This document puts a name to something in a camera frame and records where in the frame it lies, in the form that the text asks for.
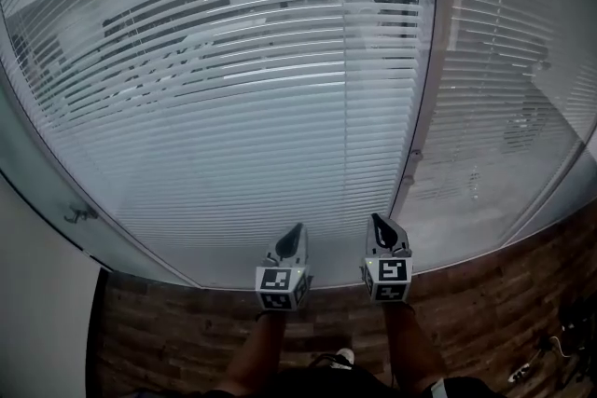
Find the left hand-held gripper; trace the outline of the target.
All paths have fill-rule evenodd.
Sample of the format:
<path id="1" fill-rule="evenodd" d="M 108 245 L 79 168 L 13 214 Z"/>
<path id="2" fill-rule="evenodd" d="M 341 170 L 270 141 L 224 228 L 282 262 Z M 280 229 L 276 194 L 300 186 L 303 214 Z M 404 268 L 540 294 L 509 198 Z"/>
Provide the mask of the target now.
<path id="1" fill-rule="evenodd" d="M 308 259 L 308 231 L 296 223 L 274 240 L 256 268 L 255 291 L 265 311 L 299 309 L 309 293 L 312 276 Z"/>

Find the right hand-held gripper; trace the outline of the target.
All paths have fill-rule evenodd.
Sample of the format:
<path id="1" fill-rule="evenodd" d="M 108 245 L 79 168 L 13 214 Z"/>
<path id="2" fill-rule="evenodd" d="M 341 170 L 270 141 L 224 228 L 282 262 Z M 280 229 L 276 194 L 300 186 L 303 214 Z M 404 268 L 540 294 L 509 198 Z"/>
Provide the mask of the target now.
<path id="1" fill-rule="evenodd" d="M 373 303 L 405 302 L 413 271 L 406 230 L 391 218 L 373 213 L 368 219 L 367 255 L 361 272 Z"/>

